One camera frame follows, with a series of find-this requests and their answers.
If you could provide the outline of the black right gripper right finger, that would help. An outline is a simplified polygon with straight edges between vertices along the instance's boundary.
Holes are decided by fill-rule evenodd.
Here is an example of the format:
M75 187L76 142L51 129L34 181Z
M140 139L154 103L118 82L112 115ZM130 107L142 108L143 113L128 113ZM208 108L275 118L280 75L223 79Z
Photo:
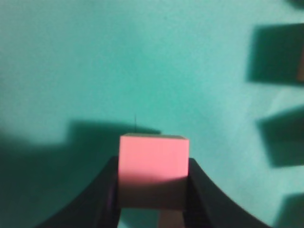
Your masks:
M230 199L204 172L194 158L189 159L186 228L267 228Z

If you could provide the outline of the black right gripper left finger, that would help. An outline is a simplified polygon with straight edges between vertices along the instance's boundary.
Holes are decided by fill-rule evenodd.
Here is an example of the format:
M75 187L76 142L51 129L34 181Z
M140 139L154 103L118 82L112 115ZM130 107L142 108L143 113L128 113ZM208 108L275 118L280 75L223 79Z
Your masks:
M68 205L38 228L116 228L118 157L113 156L97 177Z

